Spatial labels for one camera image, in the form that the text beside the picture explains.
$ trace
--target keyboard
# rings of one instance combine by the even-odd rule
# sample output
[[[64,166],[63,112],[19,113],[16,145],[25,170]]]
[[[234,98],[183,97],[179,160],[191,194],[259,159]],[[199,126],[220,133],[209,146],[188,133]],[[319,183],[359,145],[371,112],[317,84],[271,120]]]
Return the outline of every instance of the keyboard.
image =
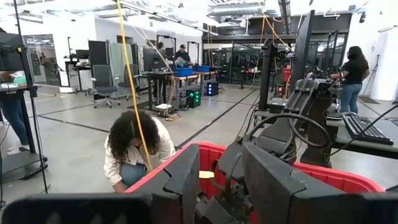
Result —
[[[352,138],[360,141],[374,142],[379,144],[393,145],[394,142],[387,136],[385,136],[375,126],[368,128],[363,134],[358,136],[362,130],[368,127],[372,122],[368,118],[362,118],[360,116],[351,115],[344,116],[344,122],[346,123],[347,131]]]

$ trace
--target ceiling duct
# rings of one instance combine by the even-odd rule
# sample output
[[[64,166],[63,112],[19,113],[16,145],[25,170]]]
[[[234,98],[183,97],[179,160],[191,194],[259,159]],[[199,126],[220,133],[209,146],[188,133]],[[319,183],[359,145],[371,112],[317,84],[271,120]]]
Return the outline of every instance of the ceiling duct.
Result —
[[[264,11],[264,3],[226,4],[215,6],[208,16],[243,16],[257,15]]]
[[[17,0],[17,6],[24,6],[26,4],[36,4],[36,3],[43,3],[43,2],[50,2],[50,1],[55,1],[55,0]],[[7,6],[14,6],[14,3],[12,2],[6,2],[4,3]]]

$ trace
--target blue bin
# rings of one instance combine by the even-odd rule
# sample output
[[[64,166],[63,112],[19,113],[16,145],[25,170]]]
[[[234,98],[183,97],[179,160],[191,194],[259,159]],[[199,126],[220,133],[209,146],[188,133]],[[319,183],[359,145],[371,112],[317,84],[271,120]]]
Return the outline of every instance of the blue bin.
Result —
[[[198,66],[197,72],[210,72],[210,66],[200,65],[200,66]]]
[[[177,68],[175,76],[186,77],[193,74],[193,68]]]

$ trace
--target glass door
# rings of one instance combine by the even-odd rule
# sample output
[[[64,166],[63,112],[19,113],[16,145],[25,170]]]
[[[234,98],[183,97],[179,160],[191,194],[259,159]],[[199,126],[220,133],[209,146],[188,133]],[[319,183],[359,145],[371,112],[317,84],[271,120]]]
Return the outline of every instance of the glass door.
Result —
[[[231,61],[231,83],[243,85],[259,85],[262,58],[261,58],[262,44],[234,44]]]
[[[203,44],[203,49],[203,64],[221,67],[217,81],[230,83],[232,44]]]
[[[24,41],[34,83],[59,86],[52,34],[25,35]]]

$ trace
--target jeans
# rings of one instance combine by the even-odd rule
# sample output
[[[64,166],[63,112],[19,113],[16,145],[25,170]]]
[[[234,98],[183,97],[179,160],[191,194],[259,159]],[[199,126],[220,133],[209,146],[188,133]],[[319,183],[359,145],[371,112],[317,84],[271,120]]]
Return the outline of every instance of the jeans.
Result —
[[[17,134],[21,144],[23,146],[29,145],[21,102],[19,100],[6,100],[0,102],[0,107],[4,117]]]
[[[362,84],[350,84],[343,86],[343,91],[341,91],[340,97],[340,112],[350,111],[358,114],[358,106],[356,102],[358,100],[358,95],[361,89]]]
[[[134,185],[138,180],[141,180],[147,171],[147,167],[142,164],[131,165],[124,163],[120,168],[120,176],[126,188]]]

